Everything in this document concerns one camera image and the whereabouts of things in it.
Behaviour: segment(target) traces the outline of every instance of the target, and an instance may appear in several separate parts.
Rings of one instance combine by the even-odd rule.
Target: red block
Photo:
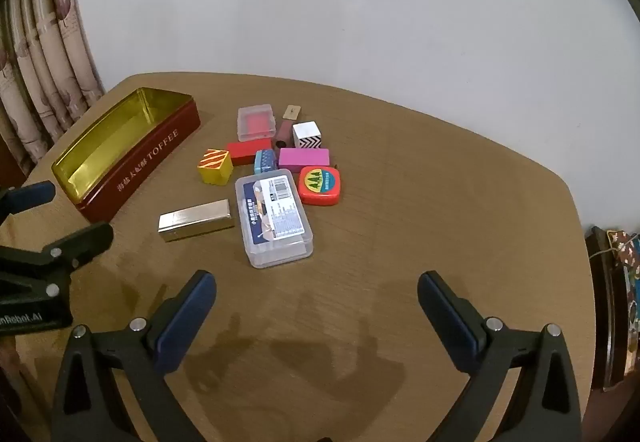
[[[235,166],[253,164],[255,154],[261,149],[271,149],[270,138],[257,138],[246,142],[231,142],[225,148],[231,155],[231,162]]]

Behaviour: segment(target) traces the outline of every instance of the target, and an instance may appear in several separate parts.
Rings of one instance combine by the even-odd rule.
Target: plastic container
[[[287,169],[236,181],[238,215],[244,249],[255,268],[308,257],[314,235]]]
[[[271,138],[276,134],[276,120],[271,104],[238,108],[238,140]]]

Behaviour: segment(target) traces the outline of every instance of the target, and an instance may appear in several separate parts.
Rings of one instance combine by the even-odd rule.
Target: gold rectangular box
[[[220,200],[160,216],[158,234],[165,241],[173,241],[228,229],[234,225],[229,200]]]

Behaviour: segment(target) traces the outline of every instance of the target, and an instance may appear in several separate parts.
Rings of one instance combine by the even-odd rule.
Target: yellow and red striped block
[[[231,176],[234,166],[229,151],[223,149],[207,149],[198,164],[202,181],[206,184],[224,186]]]

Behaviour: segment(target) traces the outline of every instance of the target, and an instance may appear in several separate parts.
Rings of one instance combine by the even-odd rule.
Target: wooden table
[[[245,75],[154,73],[124,80],[69,131],[29,182],[102,112],[140,86],[192,94],[201,128],[144,182],[112,221],[110,251],[73,277],[76,323],[99,332],[148,316],[196,269],[218,300],[168,383],[207,440],[425,440],[462,390],[422,313],[418,276],[437,269],[483,315],[508,326],[564,330],[584,410],[594,353],[594,309],[582,229],[564,182],[474,133],[397,105],[328,86]],[[315,120],[343,180],[340,204],[307,207],[311,258],[258,270],[239,227],[165,243],[160,214],[228,198],[203,184],[206,148],[236,137],[238,107],[288,104]],[[236,168],[233,180],[252,171]],[[86,224],[60,190],[53,203],[9,219],[0,241],[40,249]],[[18,339],[51,399],[69,330]],[[510,375],[482,432],[494,433]],[[133,406],[126,386],[123,395]],[[133,408],[144,440],[153,440]]]

